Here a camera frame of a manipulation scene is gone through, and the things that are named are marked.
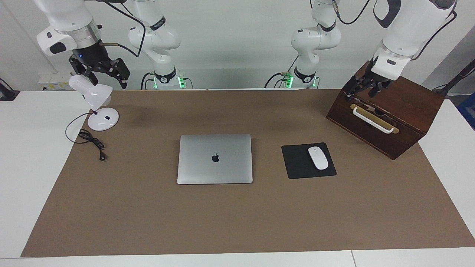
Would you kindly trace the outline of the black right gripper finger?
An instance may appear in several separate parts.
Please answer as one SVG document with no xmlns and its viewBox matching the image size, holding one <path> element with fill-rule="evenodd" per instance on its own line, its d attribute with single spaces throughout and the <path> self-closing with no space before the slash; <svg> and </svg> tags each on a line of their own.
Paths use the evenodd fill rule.
<svg viewBox="0 0 475 267">
<path fill-rule="evenodd" d="M 85 67 L 76 56 L 70 56 L 69 62 L 73 70 L 77 75 L 82 75 L 89 79 L 89 81 L 96 86 L 98 84 L 98 79 L 93 73 L 93 69 L 90 67 Z"/>
<path fill-rule="evenodd" d="M 109 76 L 115 78 L 123 90 L 127 88 L 127 81 L 130 76 L 130 71 L 122 59 L 109 61 Z"/>
</svg>

